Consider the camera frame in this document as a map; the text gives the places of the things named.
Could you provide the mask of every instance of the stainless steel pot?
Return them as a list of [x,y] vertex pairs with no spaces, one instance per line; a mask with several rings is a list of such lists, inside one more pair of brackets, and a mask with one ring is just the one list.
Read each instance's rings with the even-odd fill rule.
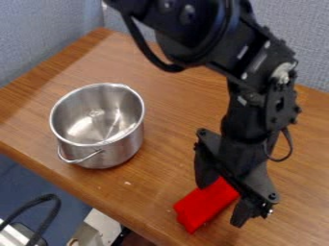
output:
[[49,113],[57,156],[85,168],[108,168],[138,152],[144,135],[144,102],[122,84],[84,86],[68,93]]

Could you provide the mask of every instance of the red object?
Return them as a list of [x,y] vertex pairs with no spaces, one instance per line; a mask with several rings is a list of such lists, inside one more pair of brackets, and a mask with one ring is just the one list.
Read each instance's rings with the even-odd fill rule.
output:
[[204,189],[194,189],[175,204],[178,221],[192,234],[196,229],[234,202],[239,193],[219,178]]

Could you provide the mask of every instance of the gray wall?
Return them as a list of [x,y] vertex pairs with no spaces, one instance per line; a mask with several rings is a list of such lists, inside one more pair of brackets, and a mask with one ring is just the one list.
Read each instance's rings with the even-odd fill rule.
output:
[[100,0],[0,0],[0,86],[101,26]]
[[[329,91],[329,1],[250,0],[259,23],[267,25],[297,52],[298,82]],[[126,32],[119,14],[105,10],[105,26]],[[154,34],[143,29],[150,40]]]

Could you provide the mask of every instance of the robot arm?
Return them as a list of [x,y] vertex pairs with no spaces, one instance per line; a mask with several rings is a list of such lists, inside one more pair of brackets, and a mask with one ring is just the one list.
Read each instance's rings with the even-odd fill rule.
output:
[[[291,154],[287,125],[301,112],[295,104],[294,52],[255,21],[247,0],[105,0],[122,14],[132,38],[148,60],[167,72],[204,65],[226,76],[230,93],[222,135],[202,129],[195,144],[195,177],[200,188],[222,177],[241,193],[231,224],[273,211],[279,194],[266,161]],[[156,33],[163,62],[148,49],[134,19]],[[271,152],[283,133],[290,146],[285,158]]]

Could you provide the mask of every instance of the wooden table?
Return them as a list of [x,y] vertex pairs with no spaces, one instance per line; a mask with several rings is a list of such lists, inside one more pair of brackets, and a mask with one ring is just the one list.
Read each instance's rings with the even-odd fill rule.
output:
[[[68,91],[100,82],[124,83],[142,94],[146,142],[120,167],[87,170],[57,159],[49,110]],[[298,91],[305,112],[291,127],[295,153],[269,165],[282,201],[270,219],[250,220],[241,230],[229,224],[234,206],[194,235],[172,210],[195,188],[195,130],[218,131],[226,111],[225,79],[207,68],[159,71],[126,35],[96,30],[0,89],[0,149],[158,245],[328,245],[329,95]],[[286,150],[282,141],[278,155]]]

